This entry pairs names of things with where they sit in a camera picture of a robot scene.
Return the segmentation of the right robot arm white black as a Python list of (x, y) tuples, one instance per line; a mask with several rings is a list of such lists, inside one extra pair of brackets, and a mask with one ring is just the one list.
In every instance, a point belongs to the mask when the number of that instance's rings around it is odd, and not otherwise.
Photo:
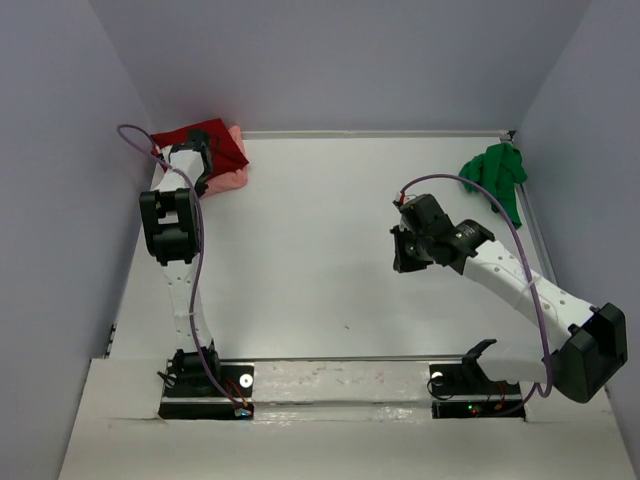
[(487, 228), (467, 219), (454, 224), (430, 194), (395, 204), (400, 220), (391, 229), (398, 273), (431, 265), (450, 268), (501, 299), (538, 330), (534, 347), (483, 339), (462, 357), (460, 379), (470, 391), (494, 382), (550, 385), (585, 404), (628, 360), (624, 313), (581, 300), (526, 269)]

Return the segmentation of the red t-shirt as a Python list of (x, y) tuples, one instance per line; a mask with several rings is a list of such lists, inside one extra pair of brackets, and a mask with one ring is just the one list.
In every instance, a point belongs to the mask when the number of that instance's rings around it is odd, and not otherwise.
[(210, 178), (242, 170), (249, 165), (244, 150), (237, 144), (220, 118), (188, 125), (173, 131), (155, 133), (151, 137), (159, 147), (164, 148), (169, 145), (184, 143), (187, 140), (188, 132), (191, 130), (202, 130), (210, 138), (213, 157), (213, 170), (209, 175)]

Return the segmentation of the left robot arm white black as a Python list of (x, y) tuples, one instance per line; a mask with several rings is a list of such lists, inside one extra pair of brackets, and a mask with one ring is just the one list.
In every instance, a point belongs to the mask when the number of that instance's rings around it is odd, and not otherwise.
[(213, 396), (221, 367), (198, 291), (203, 260), (203, 219), (199, 203), (213, 171), (211, 138), (203, 130), (163, 147), (158, 185), (139, 196), (145, 244), (162, 268), (176, 331), (175, 354), (160, 373), (175, 397)]

